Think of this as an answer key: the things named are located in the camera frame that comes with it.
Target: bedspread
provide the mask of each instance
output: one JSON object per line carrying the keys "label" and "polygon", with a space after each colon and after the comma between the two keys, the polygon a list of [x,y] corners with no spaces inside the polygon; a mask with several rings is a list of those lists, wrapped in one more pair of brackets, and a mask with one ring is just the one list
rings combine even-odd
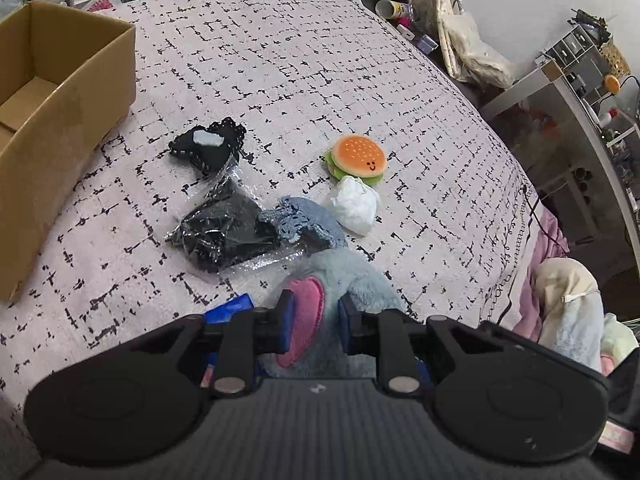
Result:
{"label": "bedspread", "polygon": [[520,319],[538,234],[523,169],[449,79],[359,1],[139,0],[106,12],[136,25],[138,95],[20,301],[0,311],[0,392],[14,416],[53,370],[243,292],[260,304],[286,274],[203,280],[163,241],[207,185],[167,143],[225,116],[247,128],[241,169],[267,206],[285,194],[321,201],[334,186],[322,155],[338,136],[377,140],[388,154],[382,208],[351,248],[415,319]]}

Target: black item in plastic bag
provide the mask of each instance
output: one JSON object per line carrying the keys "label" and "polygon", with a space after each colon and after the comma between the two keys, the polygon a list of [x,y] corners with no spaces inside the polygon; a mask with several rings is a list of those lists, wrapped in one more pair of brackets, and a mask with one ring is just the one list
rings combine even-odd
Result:
{"label": "black item in plastic bag", "polygon": [[[224,139],[221,146],[203,146],[193,141],[196,130],[205,130]],[[221,123],[211,123],[208,128],[194,126],[169,142],[171,154],[178,158],[186,158],[204,173],[216,174],[229,161],[230,157],[239,160],[240,150],[244,144],[246,129],[236,124],[231,117],[225,117]]]}
{"label": "black item in plastic bag", "polygon": [[181,246],[197,267],[220,272],[280,246],[275,227],[258,220],[260,211],[226,174],[166,241]]}

